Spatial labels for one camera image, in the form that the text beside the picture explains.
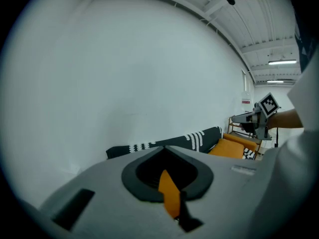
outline black rectangle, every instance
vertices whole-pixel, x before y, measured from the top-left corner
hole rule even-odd
[[[95,192],[81,189],[52,220],[66,230],[71,230]]]

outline orange tab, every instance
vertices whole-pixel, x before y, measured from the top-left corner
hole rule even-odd
[[[160,176],[159,192],[164,195],[164,207],[169,215],[173,219],[178,217],[180,210],[179,190],[166,170]]]

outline orange cushion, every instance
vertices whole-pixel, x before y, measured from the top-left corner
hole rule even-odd
[[[209,154],[231,158],[243,158],[244,145],[229,141],[226,139],[219,139],[217,145],[209,152]]]
[[[226,140],[230,140],[230,141],[234,141],[234,142],[240,143],[240,144],[244,145],[245,148],[250,149],[252,151],[255,151],[256,147],[257,147],[257,143],[248,140],[249,138],[247,138],[247,140],[245,140],[245,139],[242,139],[240,137],[237,137],[237,136],[234,136],[234,135],[231,135],[231,134],[227,134],[227,133],[224,134],[223,138],[226,139]]]

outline fluorescent light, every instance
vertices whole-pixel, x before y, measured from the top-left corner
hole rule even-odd
[[[284,83],[284,81],[267,81],[268,83]]]
[[[283,64],[296,64],[297,60],[277,60],[277,61],[269,61],[269,65],[283,65]]]

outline ceiling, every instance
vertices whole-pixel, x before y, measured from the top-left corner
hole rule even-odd
[[[294,9],[289,0],[170,0],[195,12],[232,44],[256,86],[268,80],[293,85],[300,77]],[[296,59],[297,64],[270,66],[269,61]]]

